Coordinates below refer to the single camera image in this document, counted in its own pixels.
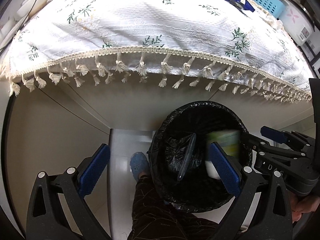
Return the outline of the person's right hand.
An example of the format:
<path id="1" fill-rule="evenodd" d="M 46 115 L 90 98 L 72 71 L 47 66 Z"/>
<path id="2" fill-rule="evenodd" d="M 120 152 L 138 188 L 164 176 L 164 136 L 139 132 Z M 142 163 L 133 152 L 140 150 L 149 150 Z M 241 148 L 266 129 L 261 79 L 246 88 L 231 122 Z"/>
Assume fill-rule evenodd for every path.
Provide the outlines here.
<path id="1" fill-rule="evenodd" d="M 315 212 L 319 206 L 319 202 L 319 196 L 308 196 L 299 201 L 298 198 L 292 194 L 290 196 L 292 222 L 299 221 L 304 213 Z"/>

